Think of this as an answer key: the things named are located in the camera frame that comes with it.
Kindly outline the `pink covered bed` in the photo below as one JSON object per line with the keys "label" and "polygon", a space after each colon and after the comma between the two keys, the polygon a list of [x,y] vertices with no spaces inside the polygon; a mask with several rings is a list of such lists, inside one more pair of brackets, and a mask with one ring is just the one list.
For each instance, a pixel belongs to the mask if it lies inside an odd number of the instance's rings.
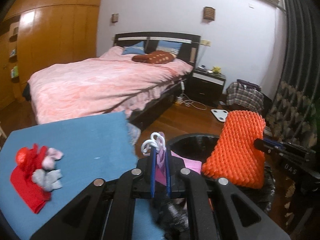
{"label": "pink covered bed", "polygon": [[100,57],[54,64],[35,72],[28,85],[36,122],[121,111],[129,117],[193,70],[180,59],[159,64],[132,58],[114,46]]}

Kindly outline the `large orange foam net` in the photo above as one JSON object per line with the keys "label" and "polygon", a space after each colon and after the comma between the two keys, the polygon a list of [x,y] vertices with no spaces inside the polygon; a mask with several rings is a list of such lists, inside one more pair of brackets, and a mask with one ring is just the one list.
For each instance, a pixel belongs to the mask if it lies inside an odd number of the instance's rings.
{"label": "large orange foam net", "polygon": [[262,188],[265,154],[253,142],[263,139],[265,126],[265,119],[257,112],[229,112],[214,150],[202,165],[202,173],[213,179],[224,177],[237,186]]}

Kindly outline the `pink bag with string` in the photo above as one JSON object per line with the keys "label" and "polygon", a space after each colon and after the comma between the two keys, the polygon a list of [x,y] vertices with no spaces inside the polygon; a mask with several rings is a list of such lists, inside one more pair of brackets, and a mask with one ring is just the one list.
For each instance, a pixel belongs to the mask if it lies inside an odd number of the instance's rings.
{"label": "pink bag with string", "polygon": [[[141,145],[141,153],[147,157],[151,154],[151,149],[155,148],[156,150],[156,172],[155,172],[155,180],[162,185],[167,185],[168,176],[167,166],[166,166],[166,159],[169,153],[169,150],[166,146],[165,136],[163,132],[153,132],[150,135],[150,139],[144,141]],[[176,154],[175,152],[171,151],[171,155],[173,157],[177,157],[183,160],[184,165],[186,168],[201,174],[201,166],[202,163],[200,161],[187,159],[181,157],[180,155]]]}

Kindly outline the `right wall lamp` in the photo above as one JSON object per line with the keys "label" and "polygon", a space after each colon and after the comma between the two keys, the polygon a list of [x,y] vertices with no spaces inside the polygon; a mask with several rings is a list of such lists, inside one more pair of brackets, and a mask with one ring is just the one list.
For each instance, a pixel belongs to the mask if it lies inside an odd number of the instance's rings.
{"label": "right wall lamp", "polygon": [[204,21],[212,22],[215,21],[215,8],[213,7],[204,7],[203,16]]}

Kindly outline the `grey sock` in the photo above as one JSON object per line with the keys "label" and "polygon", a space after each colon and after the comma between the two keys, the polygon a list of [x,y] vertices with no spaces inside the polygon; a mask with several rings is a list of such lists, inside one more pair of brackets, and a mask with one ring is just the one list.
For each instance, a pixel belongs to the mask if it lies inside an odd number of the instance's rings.
{"label": "grey sock", "polygon": [[40,186],[46,192],[52,192],[53,190],[60,189],[62,184],[60,179],[62,178],[61,170],[45,171],[38,169],[33,172],[31,179],[32,182]]}

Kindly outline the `pink sock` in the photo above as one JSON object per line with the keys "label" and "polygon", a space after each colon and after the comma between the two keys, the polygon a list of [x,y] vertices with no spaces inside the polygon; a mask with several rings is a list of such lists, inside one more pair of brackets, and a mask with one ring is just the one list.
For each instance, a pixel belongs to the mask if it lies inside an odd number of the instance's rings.
{"label": "pink sock", "polygon": [[55,148],[48,148],[45,157],[42,161],[42,168],[46,171],[55,169],[55,162],[63,157],[63,153]]}

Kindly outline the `brown dotted cushion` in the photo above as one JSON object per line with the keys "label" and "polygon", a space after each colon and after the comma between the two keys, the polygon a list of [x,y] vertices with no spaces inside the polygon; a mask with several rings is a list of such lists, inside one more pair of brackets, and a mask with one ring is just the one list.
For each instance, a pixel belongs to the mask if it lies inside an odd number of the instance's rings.
{"label": "brown dotted cushion", "polygon": [[166,51],[153,51],[145,55],[136,55],[132,58],[133,62],[148,63],[148,64],[166,64],[174,61],[175,55]]}

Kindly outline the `wall lamp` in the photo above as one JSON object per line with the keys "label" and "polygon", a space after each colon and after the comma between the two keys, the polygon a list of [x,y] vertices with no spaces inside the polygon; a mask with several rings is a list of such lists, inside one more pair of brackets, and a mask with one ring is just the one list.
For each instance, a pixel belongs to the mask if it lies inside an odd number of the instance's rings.
{"label": "wall lamp", "polygon": [[213,7],[204,7],[203,16],[204,21],[212,22],[215,21],[215,8]]}
{"label": "wall lamp", "polygon": [[119,14],[112,14],[111,16],[111,22],[117,23],[119,21]]}

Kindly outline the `wooden wardrobe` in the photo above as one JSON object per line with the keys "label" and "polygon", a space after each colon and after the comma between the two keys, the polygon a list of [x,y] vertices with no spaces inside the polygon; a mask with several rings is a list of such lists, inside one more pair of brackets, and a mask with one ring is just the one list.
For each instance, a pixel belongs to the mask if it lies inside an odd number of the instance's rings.
{"label": "wooden wardrobe", "polygon": [[96,55],[101,0],[16,0],[1,21],[1,108],[31,75]]}

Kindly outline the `black lined trash bin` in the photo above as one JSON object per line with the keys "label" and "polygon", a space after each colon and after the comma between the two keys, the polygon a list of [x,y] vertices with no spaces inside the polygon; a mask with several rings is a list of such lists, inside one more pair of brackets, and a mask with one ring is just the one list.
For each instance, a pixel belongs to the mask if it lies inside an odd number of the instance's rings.
{"label": "black lined trash bin", "polygon": [[182,157],[185,166],[219,181],[226,178],[239,192],[227,202],[221,191],[214,188],[213,206],[219,239],[275,239],[275,226],[267,214],[275,194],[271,168],[264,162],[264,153],[254,148],[254,138],[229,139],[209,134],[185,134],[169,140],[172,155]]}

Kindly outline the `red cloth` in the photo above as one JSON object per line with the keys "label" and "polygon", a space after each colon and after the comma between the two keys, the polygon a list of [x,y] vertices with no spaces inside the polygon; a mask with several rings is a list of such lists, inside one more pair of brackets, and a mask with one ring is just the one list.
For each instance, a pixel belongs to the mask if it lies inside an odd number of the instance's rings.
{"label": "red cloth", "polygon": [[45,204],[51,200],[52,194],[32,181],[35,169],[22,170],[19,166],[12,171],[10,181],[25,204],[38,214]]}

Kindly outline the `dark wooden headboard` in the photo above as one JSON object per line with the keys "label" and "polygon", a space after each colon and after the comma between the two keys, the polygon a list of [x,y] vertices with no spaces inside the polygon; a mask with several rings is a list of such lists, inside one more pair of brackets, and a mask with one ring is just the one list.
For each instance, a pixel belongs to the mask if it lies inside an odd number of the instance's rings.
{"label": "dark wooden headboard", "polygon": [[116,34],[113,46],[128,47],[143,42],[146,54],[157,49],[170,48],[176,50],[176,57],[191,66],[196,66],[201,37],[199,35],[172,33],[162,31],[147,31]]}

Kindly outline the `red sock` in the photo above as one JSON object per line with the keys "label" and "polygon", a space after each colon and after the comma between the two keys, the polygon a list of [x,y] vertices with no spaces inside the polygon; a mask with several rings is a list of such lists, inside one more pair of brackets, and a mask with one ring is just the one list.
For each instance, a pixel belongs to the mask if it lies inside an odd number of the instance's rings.
{"label": "red sock", "polygon": [[31,177],[33,172],[42,168],[42,162],[46,156],[47,150],[47,146],[39,148],[38,144],[34,144],[32,149],[28,149],[24,161],[20,164],[20,169],[25,178]]}

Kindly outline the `right blue pillow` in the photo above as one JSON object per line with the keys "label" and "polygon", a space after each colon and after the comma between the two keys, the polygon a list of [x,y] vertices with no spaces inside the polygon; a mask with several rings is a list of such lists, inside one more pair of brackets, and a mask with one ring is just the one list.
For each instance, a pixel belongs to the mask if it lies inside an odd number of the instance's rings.
{"label": "right blue pillow", "polygon": [[159,41],[156,47],[157,51],[164,51],[177,56],[180,52],[182,43],[181,42],[171,42],[171,41]]}

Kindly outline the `yellow plush toy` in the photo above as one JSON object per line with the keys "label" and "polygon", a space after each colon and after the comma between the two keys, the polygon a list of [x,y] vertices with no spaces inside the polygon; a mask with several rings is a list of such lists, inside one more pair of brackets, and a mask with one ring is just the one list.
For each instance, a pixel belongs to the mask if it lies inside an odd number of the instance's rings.
{"label": "yellow plush toy", "polygon": [[222,73],[221,72],[221,68],[218,67],[218,66],[213,67],[212,71],[213,71],[214,74],[221,74]]}

